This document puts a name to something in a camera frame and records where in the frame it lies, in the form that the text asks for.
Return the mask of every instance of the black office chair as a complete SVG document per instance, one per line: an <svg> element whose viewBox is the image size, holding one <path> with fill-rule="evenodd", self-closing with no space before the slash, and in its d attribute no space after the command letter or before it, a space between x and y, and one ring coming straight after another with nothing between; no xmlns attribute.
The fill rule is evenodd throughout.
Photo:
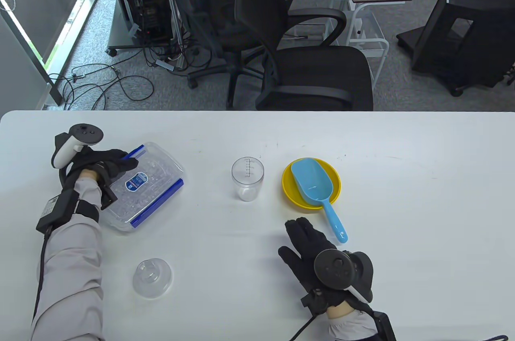
<svg viewBox="0 0 515 341"><path fill-rule="evenodd" d="M236 0L235 17L267 52L256 109L373 111L370 69L364 54L353 47L329 46L346 26L344 13L331 8L288 11L284 0ZM314 18L337 21L320 46L277 50L287 30Z"/></svg>
<svg viewBox="0 0 515 341"><path fill-rule="evenodd" d="M195 39L204 47L211 50L216 58L223 58L226 64L207 67L188 74L188 86L197 87L196 79L217 73L230 73L229 90L226 107L233 106L234 92L237 79L243 74L262 79L263 73L245 66L246 63L259 54L250 56L242 61L241 53L259 47L248 29L234 19L235 0L176 0L182 22ZM293 0L285 0L289 7Z"/></svg>

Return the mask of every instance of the gray sleeve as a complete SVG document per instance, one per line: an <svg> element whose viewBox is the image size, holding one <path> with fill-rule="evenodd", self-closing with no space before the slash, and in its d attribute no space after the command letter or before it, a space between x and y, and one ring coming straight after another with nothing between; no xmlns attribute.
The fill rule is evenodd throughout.
<svg viewBox="0 0 515 341"><path fill-rule="evenodd" d="M377 327L367 313L354 310L346 316L330 319L329 334L336 340L357 341L376 335Z"/></svg>
<svg viewBox="0 0 515 341"><path fill-rule="evenodd" d="M75 190L100 208L101 191L93 179L79 179ZM98 223L79 214L52 232L32 341L103 340L101 239Z"/></svg>

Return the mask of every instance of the yellow plate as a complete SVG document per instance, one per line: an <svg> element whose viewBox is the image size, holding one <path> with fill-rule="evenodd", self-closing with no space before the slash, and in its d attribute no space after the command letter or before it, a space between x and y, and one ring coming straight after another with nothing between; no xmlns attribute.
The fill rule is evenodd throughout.
<svg viewBox="0 0 515 341"><path fill-rule="evenodd" d="M340 181L340 176L338 175L338 172L331 167L329 164L327 164L325 161L316 159L316 161L320 163L322 168L324 168L325 172L327 172L327 175L329 175L329 178L333 182L333 194L331 195L331 203L334 203L338 197L340 196L340 192L342 191L342 182ZM293 177L293 174L291 172L291 165L295 163L295 161L292 161L289 163L289 165L286 167L286 169L283 172L283 191L286 197L295 205L298 205L301 208L307 209L307 210L321 210L322 206L315 206L310 205L304 201L302 198L299 189L297 188L297 185L295 183L295 179Z"/></svg>

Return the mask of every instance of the clear plastic container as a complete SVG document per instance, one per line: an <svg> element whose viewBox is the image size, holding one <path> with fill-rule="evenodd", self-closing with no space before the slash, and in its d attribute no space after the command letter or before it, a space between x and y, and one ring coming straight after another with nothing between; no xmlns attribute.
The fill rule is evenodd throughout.
<svg viewBox="0 0 515 341"><path fill-rule="evenodd" d="M252 201L258 197L265 177L261 161L250 156L242 157L233 164L231 174L236 193L242 201Z"/></svg>
<svg viewBox="0 0 515 341"><path fill-rule="evenodd" d="M172 281L170 266L160 258L141 262L132 277L134 291L145 298L157 298L166 293Z"/></svg>
<svg viewBox="0 0 515 341"><path fill-rule="evenodd" d="M184 170L156 143L145 143L127 156L138 159L138 167L111 185L118 200L100 214L120 231L134 230L184 185Z"/></svg>

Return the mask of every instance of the plastic measuring cup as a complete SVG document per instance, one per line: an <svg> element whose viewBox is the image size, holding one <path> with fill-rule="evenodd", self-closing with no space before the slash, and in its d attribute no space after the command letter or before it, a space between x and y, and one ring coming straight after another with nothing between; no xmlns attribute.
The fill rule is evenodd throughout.
<svg viewBox="0 0 515 341"><path fill-rule="evenodd" d="M134 276L132 287L142 297L157 298L163 295L171 285L170 266L160 258L141 262Z"/></svg>
<svg viewBox="0 0 515 341"><path fill-rule="evenodd" d="M336 238L340 243L346 243L349 237L330 202L333 182L324 168L315 159L306 158L294 162L291 172L304 201L311 205L321 205Z"/></svg>
<svg viewBox="0 0 515 341"><path fill-rule="evenodd" d="M232 165L231 174L236 192L242 201L252 201L258 197L265 177L265 168L261 161L254 157L242 157Z"/></svg>

